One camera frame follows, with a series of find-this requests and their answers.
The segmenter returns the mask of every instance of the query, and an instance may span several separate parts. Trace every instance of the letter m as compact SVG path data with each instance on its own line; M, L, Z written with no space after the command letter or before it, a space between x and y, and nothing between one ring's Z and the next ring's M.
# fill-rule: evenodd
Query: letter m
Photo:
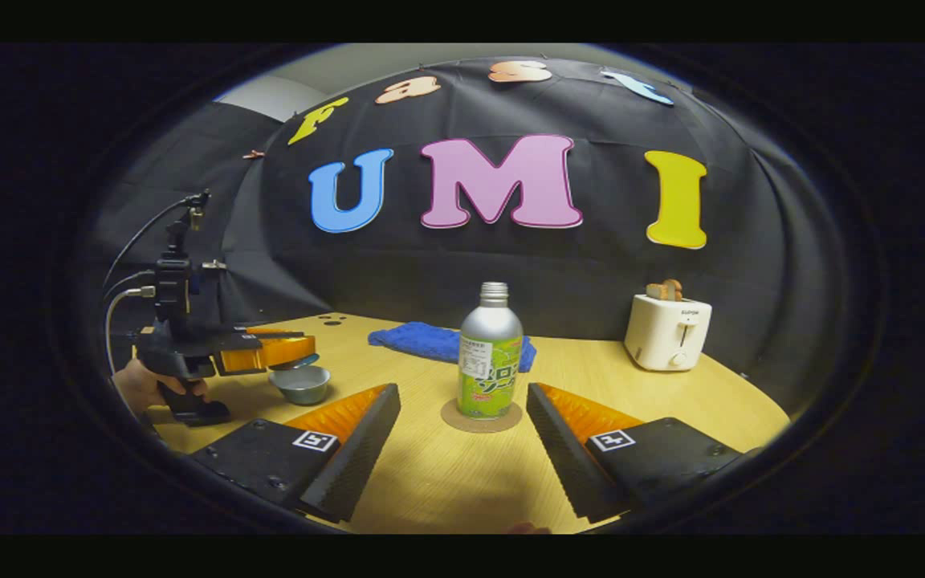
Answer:
M566 174L566 151L573 140L557 135L528 135L518 139L502 165L495 167L466 139L430 143L422 148L430 158L434 186L430 211L421 223L430 228L465 226L470 213L459 207L459 187L485 223L499 220L513 190L520 187L520 205L511 218L521 226L569 228L584 220L573 207Z

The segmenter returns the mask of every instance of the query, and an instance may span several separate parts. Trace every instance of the small bowl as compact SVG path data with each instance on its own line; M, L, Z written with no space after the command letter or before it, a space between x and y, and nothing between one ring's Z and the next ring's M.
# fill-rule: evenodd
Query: small bowl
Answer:
M327 397L327 381L330 371L315 365L298 369L275 370L269 374L269 381L295 405L315 405Z

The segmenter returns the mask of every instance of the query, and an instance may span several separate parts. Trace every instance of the toaster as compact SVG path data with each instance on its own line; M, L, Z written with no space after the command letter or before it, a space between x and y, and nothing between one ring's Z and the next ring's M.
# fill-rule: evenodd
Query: toaster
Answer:
M711 315L701 301L635 295L623 344L644 369L687 371L702 354Z

